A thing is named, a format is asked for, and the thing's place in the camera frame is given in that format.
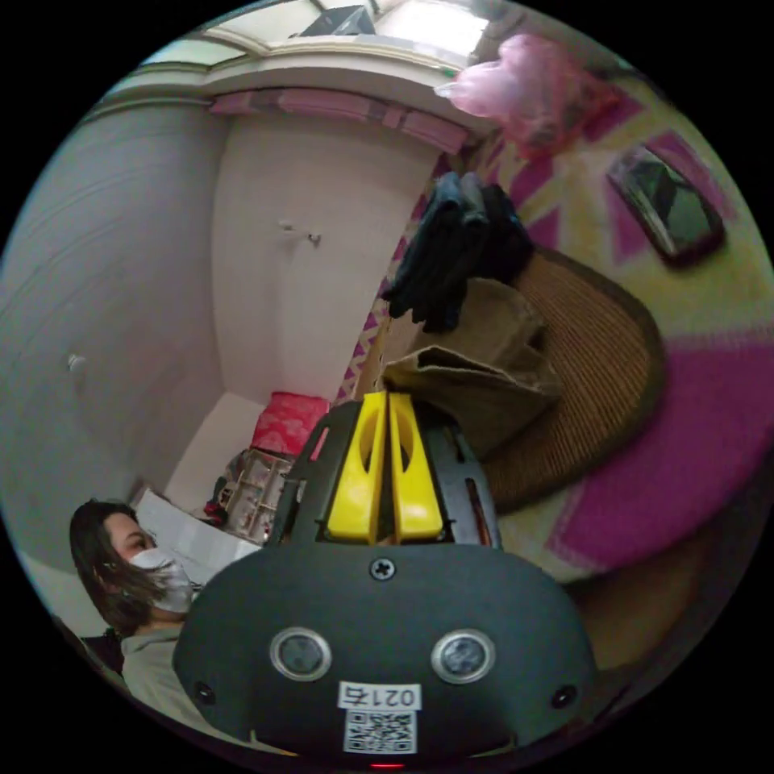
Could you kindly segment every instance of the label sticker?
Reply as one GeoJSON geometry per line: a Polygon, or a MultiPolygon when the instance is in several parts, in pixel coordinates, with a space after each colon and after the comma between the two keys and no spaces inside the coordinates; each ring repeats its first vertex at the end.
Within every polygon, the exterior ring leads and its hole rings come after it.
{"type": "Polygon", "coordinates": [[[422,708],[422,686],[339,683],[340,710],[418,712],[422,708]]]}
{"type": "Polygon", "coordinates": [[[416,751],[416,712],[347,710],[344,752],[413,755],[416,751]]]}

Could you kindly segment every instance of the person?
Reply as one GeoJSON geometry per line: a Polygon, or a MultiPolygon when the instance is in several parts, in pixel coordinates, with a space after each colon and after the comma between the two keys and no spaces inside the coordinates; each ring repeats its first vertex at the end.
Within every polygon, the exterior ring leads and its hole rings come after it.
{"type": "Polygon", "coordinates": [[[122,502],[89,500],[70,521],[70,551],[86,592],[121,639],[129,693],[156,712],[216,738],[292,755],[211,726],[183,690],[172,666],[194,584],[174,556],[156,545],[122,502]]]}

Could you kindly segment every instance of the pink plastic bag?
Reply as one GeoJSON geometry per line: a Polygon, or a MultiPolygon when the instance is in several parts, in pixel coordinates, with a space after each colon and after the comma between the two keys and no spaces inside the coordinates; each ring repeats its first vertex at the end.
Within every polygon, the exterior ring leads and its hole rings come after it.
{"type": "Polygon", "coordinates": [[[497,121],[523,158],[557,153],[618,101],[615,89],[551,40],[514,35],[500,60],[475,64],[435,92],[470,115],[497,121]]]}

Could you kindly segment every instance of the face mask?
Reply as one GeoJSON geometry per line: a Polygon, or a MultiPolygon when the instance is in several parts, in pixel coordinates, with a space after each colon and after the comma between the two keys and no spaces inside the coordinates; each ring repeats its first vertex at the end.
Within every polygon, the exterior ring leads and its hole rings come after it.
{"type": "Polygon", "coordinates": [[[159,610],[187,613],[194,598],[194,585],[180,562],[161,548],[149,548],[130,559],[130,564],[143,570],[156,570],[164,588],[164,596],[153,602],[159,610]]]}

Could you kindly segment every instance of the window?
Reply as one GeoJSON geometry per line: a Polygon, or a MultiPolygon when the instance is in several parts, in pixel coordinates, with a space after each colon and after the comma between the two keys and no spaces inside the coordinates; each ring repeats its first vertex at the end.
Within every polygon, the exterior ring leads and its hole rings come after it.
{"type": "Polygon", "coordinates": [[[152,65],[160,62],[185,62],[192,65],[205,65],[212,67],[231,59],[244,56],[244,52],[238,48],[209,43],[205,40],[176,40],[166,48],[149,56],[144,65],[152,65]]]}
{"type": "Polygon", "coordinates": [[[441,0],[408,0],[377,22],[377,33],[467,56],[487,25],[461,6],[441,0]]]}

